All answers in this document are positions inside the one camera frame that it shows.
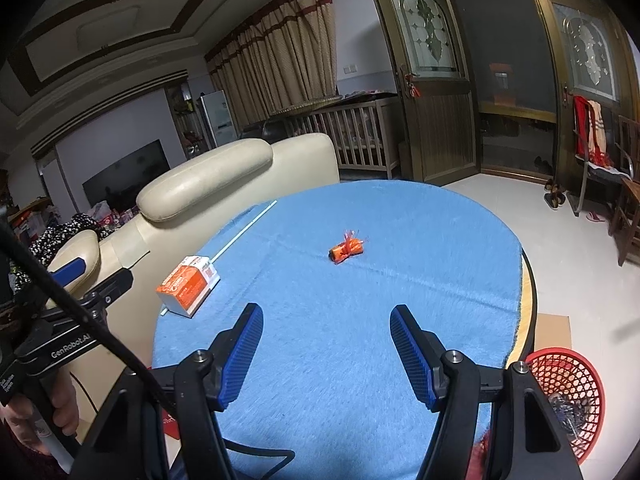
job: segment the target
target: beige curtain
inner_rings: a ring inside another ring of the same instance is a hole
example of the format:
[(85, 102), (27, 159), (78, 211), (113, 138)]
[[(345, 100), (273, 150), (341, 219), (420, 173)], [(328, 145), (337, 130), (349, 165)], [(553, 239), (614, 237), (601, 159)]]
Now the beige curtain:
[(290, 105), (335, 95), (332, 0), (273, 0), (207, 55), (236, 128)]

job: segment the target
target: television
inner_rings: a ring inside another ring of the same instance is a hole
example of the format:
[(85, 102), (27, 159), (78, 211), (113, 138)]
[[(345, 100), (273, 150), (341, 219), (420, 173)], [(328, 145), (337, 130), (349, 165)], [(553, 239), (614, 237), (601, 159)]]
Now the television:
[(138, 193), (153, 179), (169, 171), (159, 140), (124, 156), (92, 176), (82, 187), (91, 207), (106, 200), (122, 213), (136, 205)]

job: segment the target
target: screw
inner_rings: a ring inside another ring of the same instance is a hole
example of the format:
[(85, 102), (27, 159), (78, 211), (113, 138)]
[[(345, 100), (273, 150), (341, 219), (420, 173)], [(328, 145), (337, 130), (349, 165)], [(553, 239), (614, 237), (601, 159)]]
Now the screw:
[(516, 361), (513, 364), (513, 369), (516, 370), (519, 374), (527, 374), (529, 373), (529, 365), (524, 361)]
[(444, 357), (447, 358), (447, 361), (457, 364), (462, 361), (462, 352), (459, 352), (458, 350), (447, 350)]
[(196, 350), (193, 353), (193, 360), (196, 361), (197, 363), (203, 363), (204, 361), (207, 360), (209, 356), (207, 355), (207, 351), (206, 350)]

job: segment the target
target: orange and white carton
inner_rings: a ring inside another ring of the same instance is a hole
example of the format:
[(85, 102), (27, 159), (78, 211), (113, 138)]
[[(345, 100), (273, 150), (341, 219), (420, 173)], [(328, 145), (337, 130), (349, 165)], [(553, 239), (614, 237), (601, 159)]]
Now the orange and white carton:
[(171, 312), (193, 317), (220, 276), (206, 256), (187, 256), (156, 288)]

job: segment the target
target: plastic basket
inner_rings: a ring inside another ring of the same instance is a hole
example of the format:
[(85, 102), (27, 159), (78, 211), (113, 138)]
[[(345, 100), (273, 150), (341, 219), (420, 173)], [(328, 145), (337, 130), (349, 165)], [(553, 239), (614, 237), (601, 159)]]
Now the plastic basket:
[(565, 394), (586, 408), (586, 422), (571, 442), (578, 464), (595, 446), (604, 422), (604, 390), (593, 365), (567, 348), (544, 348), (526, 358), (546, 396)]

